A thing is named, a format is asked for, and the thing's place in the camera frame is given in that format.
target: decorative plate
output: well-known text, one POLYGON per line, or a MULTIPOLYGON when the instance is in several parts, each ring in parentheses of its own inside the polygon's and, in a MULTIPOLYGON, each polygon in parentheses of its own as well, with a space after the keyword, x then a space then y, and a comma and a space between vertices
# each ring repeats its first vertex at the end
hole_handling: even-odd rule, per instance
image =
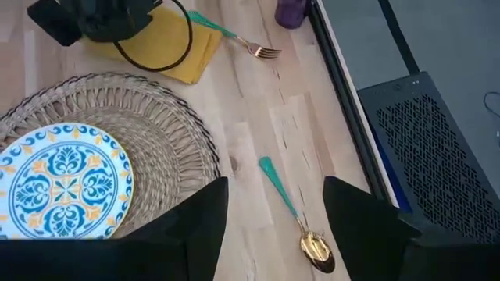
POLYGON ((103 130, 60 123, 0 154, 0 238, 108 238, 130 206, 134 174, 103 130))

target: woven placemat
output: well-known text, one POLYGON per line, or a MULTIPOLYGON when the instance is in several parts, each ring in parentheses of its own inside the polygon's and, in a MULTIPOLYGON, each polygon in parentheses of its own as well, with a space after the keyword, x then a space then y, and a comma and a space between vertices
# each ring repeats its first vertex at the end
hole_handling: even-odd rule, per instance
POLYGON ((24 99, 0 118, 0 151, 25 133, 61 122, 103 129, 123 146, 134 170, 123 237, 220 176, 209 131, 187 102, 144 77, 73 77, 24 99))

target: gold spoon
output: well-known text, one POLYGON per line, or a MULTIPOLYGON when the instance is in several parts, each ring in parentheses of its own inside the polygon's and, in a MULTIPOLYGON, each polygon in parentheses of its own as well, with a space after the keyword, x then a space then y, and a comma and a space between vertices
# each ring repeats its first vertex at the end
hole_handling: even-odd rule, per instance
POLYGON ((295 207, 291 203, 287 191, 284 189, 283 184, 276 173, 273 162, 271 162, 271 158, 267 156, 262 157, 259 160, 259 165, 280 193, 285 204, 290 209, 291 214, 297 220, 298 226, 302 232, 302 236, 300 238, 300 248, 304 252, 305 256, 309 259, 312 265, 314 265, 321 272, 332 273, 335 269, 335 259, 330 247, 328 247, 327 242, 321 235, 305 229, 304 225, 302 225, 302 222, 298 218, 297 210, 295 210, 295 207))

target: fork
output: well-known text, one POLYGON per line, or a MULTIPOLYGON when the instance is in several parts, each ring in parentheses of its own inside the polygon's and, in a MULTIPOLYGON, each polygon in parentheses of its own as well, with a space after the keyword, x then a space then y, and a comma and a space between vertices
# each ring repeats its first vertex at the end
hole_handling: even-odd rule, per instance
POLYGON ((213 28, 215 30, 219 30, 220 32, 222 32, 222 34, 225 37, 233 38, 234 40, 240 42, 243 46, 245 46, 247 48, 247 50, 248 50, 248 52, 250 54, 252 54, 253 56, 255 56, 257 58, 260 58, 260 59, 275 59, 281 53, 281 50, 275 50, 275 49, 272 49, 272 48, 264 48, 263 46, 261 46, 259 44, 256 44, 256 43, 250 42, 248 40, 245 40, 245 39, 237 36, 236 34, 230 32, 229 30, 227 30, 227 29, 225 29, 225 28, 223 28, 223 27, 221 27, 221 26, 213 23, 209 19, 205 18, 199 12, 189 11, 189 12, 187 12, 187 14, 189 15, 189 19, 192 22, 201 24, 201 25, 206 26, 206 27, 213 28))

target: wooden table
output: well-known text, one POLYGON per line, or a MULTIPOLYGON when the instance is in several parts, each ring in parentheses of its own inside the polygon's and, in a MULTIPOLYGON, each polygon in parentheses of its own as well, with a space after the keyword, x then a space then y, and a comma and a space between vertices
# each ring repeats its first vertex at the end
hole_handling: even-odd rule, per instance
POLYGON ((184 0, 241 36, 283 50, 274 62, 225 41, 201 81, 187 86, 125 62, 96 58, 82 44, 62 48, 25 9, 33 0, 0 3, 0 114, 24 97, 74 75, 119 71, 158 80, 185 98, 215 137, 223 175, 230 178, 227 231, 215 280, 349 280, 322 200, 323 177, 338 176, 368 191, 354 144, 313 30, 273 18, 277 0, 184 0), (299 228, 257 166, 269 155, 301 217, 324 233, 337 268, 325 275, 298 247, 299 228))

